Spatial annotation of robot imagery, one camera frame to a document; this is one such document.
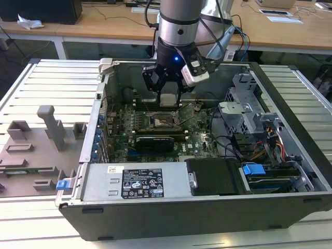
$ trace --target warning label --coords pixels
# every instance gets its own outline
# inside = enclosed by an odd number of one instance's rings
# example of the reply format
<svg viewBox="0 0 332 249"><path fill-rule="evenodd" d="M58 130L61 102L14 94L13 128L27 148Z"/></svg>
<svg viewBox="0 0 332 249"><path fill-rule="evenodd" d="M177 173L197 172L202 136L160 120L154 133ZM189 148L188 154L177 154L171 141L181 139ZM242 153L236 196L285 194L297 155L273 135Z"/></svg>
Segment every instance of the warning label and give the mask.
<svg viewBox="0 0 332 249"><path fill-rule="evenodd" d="M124 199L164 197L161 169L124 170L121 196Z"/></svg>

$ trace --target desk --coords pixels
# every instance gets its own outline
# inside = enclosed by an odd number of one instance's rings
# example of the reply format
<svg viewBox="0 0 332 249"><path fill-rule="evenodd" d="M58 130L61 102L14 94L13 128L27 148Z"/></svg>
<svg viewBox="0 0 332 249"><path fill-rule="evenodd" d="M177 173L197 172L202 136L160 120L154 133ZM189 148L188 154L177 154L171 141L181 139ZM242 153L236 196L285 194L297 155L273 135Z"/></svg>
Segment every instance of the desk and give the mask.
<svg viewBox="0 0 332 249"><path fill-rule="evenodd" d="M156 22L156 14L149 14L150 22ZM152 45L154 31L146 26L142 13L132 13L131 8L114 7L84 7L75 25L44 23L41 29L26 30L15 22L3 22L0 25L13 39L50 40L54 42L59 59L67 59L63 42L109 43ZM7 36L0 30L0 38Z"/></svg>
<svg viewBox="0 0 332 249"><path fill-rule="evenodd" d="M231 10L232 15L238 14L242 19L242 28L251 39L250 50L332 54L332 12L317 11L315 14L298 13L303 24L271 22L267 16L254 12L249 6L259 9L274 9L260 7L254 0L244 2L234 0ZM296 6L313 7L314 3L297 1ZM297 9L281 9L294 14ZM239 19L234 17L234 23L240 26ZM241 36L234 35L228 49L236 50L241 44Z"/></svg>
<svg viewBox="0 0 332 249"><path fill-rule="evenodd" d="M242 18L243 29L251 39L250 50L332 54L332 13L317 11L316 15L299 13L303 24L271 22L267 15L255 13L247 6L241 7L242 0L234 0L232 14ZM245 5L260 9L254 0ZM314 3L298 1L298 6L313 7ZM118 7L96 7L105 17L127 17L140 24L145 24L142 13L132 13L131 8L124 5ZM296 7L287 10L291 13ZM153 30L125 18L105 20L93 7L83 7L83 12L75 25L45 23L42 29L25 30L15 22L2 22L0 25L13 39L50 40L54 42L59 59L66 59L63 42L109 43L151 45ZM149 14L154 22L156 14ZM234 35L228 46L229 51L237 50L241 43L240 35Z"/></svg>

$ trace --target floor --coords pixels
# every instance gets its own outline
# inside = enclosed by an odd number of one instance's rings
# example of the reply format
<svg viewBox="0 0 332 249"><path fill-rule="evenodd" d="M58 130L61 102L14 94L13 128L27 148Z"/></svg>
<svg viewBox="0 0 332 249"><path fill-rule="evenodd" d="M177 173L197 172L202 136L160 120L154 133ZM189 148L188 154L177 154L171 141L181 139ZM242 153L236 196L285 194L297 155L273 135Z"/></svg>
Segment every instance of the floor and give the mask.
<svg viewBox="0 0 332 249"><path fill-rule="evenodd" d="M37 40L15 40L15 43L28 58L57 59L56 49L53 43ZM0 99L10 88L11 84L19 76L27 64L21 52L14 43L9 42L8 51L0 49ZM72 60L99 60L101 56L98 52L97 44L90 43L65 43L69 59ZM148 58L146 46L130 45L112 45L103 44L104 57L112 58ZM261 56L263 64L274 65L280 53L264 52ZM317 59L324 60L327 56L315 56ZM288 53L282 60L284 65L295 65L297 68L312 81L320 66L321 62L304 54Z"/></svg>

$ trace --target metal slotted table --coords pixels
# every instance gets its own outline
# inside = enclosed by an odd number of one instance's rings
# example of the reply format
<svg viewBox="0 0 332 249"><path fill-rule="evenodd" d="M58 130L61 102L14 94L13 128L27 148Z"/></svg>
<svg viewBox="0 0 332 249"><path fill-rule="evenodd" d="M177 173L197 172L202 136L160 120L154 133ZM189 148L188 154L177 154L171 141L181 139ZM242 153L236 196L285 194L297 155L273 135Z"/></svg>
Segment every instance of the metal slotted table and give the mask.
<svg viewBox="0 0 332 249"><path fill-rule="evenodd" d="M45 127L39 105L54 105L65 127L88 122L99 82L98 61L40 60L29 64L0 102L0 145L12 120ZM312 138L332 161L332 107L297 70L261 66ZM266 105L271 104L262 96ZM332 211L313 213L289 229L247 231L171 238L87 242L61 215L54 196L35 201L0 199L1 248L331 248Z"/></svg>

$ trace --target computer case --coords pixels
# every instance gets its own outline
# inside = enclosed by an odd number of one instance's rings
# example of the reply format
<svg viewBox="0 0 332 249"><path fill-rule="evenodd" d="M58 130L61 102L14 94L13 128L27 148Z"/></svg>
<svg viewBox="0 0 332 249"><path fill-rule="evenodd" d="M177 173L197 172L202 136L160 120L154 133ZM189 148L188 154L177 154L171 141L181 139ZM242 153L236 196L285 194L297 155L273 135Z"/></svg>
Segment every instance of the computer case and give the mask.
<svg viewBox="0 0 332 249"><path fill-rule="evenodd" d="M5 22L17 21L19 14L29 20L75 24L82 13L80 0L0 0L0 6Z"/></svg>

